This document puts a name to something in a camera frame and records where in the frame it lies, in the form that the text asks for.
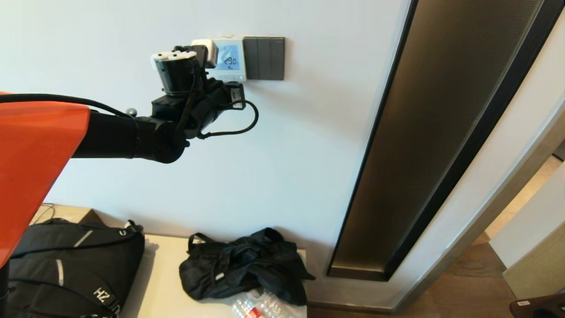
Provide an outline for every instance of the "white table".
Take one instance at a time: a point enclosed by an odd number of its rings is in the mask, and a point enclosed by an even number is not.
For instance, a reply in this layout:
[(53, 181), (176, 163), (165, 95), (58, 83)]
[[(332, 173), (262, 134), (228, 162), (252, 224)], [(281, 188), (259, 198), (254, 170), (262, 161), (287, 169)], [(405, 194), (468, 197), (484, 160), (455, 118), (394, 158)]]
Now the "white table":
[[(145, 253), (121, 318), (234, 318), (237, 296), (197, 302), (182, 290), (179, 265), (186, 260), (188, 239), (146, 235)], [(304, 250), (299, 253), (306, 261)], [(287, 306), (306, 318), (306, 306)]]

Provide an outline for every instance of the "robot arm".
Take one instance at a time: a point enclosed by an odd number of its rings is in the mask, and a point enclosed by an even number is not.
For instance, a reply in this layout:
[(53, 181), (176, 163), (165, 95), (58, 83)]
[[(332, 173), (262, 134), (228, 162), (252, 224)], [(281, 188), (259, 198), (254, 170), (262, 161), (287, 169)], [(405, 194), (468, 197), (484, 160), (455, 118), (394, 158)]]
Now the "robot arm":
[[(190, 146), (187, 139), (241, 134), (257, 123), (258, 110), (245, 101), (242, 84), (207, 78), (205, 68), (215, 66), (216, 51), (210, 41), (208, 45), (175, 46), (172, 51), (152, 55), (165, 95), (152, 102), (153, 111), (148, 117), (136, 117), (134, 109), (122, 113), (95, 101), (49, 94), (8, 94), (0, 96), (0, 103), (59, 101), (109, 111), (113, 115), (91, 110), (88, 130), (73, 158), (145, 158), (168, 164)], [(248, 128), (202, 133), (224, 111), (243, 110), (247, 104), (255, 111)]]
[[(243, 85), (207, 78), (205, 68), (215, 66), (216, 55), (211, 41), (154, 54), (151, 61), (165, 95), (152, 102), (148, 117), (84, 98), (0, 93), (0, 317), (8, 293), (8, 259), (69, 158), (171, 163), (190, 145), (188, 139), (241, 134), (255, 126), (259, 113), (245, 100)], [(246, 129), (202, 133), (224, 111), (246, 105), (255, 111)]]

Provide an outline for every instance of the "water bottle label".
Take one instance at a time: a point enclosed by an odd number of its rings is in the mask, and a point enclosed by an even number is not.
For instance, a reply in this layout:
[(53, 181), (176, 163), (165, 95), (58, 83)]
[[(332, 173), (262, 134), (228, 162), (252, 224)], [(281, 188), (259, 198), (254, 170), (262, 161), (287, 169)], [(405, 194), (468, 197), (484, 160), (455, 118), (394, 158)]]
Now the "water bottle label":
[(259, 312), (259, 310), (257, 308), (253, 308), (246, 316), (245, 318), (263, 318), (263, 316), (261, 316), (261, 313)]

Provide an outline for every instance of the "black cable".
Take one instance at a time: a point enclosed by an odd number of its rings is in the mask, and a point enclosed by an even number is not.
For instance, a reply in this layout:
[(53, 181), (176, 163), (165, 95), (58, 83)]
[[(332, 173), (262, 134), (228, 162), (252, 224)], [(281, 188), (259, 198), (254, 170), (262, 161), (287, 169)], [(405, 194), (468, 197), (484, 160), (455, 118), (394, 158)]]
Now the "black cable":
[(54, 94), (0, 94), (0, 103), (3, 102), (37, 102), (37, 101), (51, 101), (51, 102), (69, 102), (74, 104), (88, 105), (96, 108), (100, 108), (109, 113), (121, 116), (129, 117), (128, 115), (116, 110), (108, 105), (104, 105), (100, 102), (88, 100), (86, 98), (65, 96), (65, 95), (54, 95)]
[(33, 225), (37, 224), (37, 221), (39, 221), (39, 219), (45, 214), (47, 213), (47, 211), (49, 210), (53, 210), (53, 213), (51, 214), (51, 217), (47, 220), (52, 220), (53, 217), (55, 217), (55, 204), (54, 203), (43, 203), (41, 204), (42, 207), (48, 207), (47, 210), (43, 211), (43, 213), (41, 213), (40, 216), (37, 217), (37, 219), (35, 221), (33, 221)]
[(257, 107), (256, 107), (252, 102), (247, 101), (247, 100), (233, 101), (233, 102), (231, 102), (231, 103), (229, 103), (229, 104), (224, 105), (224, 106), (226, 107), (225, 110), (228, 110), (228, 109), (235, 109), (235, 108), (230, 107), (230, 106), (233, 106), (233, 105), (239, 104), (239, 103), (249, 104), (249, 105), (251, 105), (251, 107), (253, 108), (253, 111), (255, 112), (255, 119), (253, 119), (253, 123), (251, 123), (251, 125), (249, 125), (249, 126), (248, 126), (247, 128), (245, 128), (245, 129), (237, 130), (237, 131), (209, 132), (209, 133), (204, 134), (204, 135), (201, 134), (201, 133), (198, 133), (198, 136), (197, 136), (197, 137), (198, 137), (199, 139), (206, 139), (206, 138), (208, 138), (208, 137), (214, 137), (214, 136), (239, 135), (239, 134), (243, 134), (244, 132), (248, 132), (248, 131), (250, 131), (251, 129), (253, 129), (253, 127), (255, 127), (255, 125), (257, 124), (257, 121), (259, 121), (259, 110), (257, 109)]
[(173, 133), (174, 142), (178, 142), (182, 138), (184, 128), (186, 126), (186, 123), (188, 123), (188, 119), (190, 118), (190, 113), (192, 112), (192, 106), (194, 105), (194, 100), (196, 99), (196, 95), (198, 94), (199, 90), (200, 89), (193, 90), (190, 96), (188, 97), (188, 99), (186, 100), (179, 123), (177, 124), (175, 132)]

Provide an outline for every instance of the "gray switch panel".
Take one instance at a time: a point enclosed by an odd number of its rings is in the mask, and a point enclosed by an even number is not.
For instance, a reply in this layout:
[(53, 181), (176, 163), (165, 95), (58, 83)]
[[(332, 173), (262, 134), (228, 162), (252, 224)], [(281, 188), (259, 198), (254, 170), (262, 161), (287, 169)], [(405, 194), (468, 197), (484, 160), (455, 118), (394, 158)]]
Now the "gray switch panel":
[(247, 79), (284, 80), (284, 37), (244, 37)]

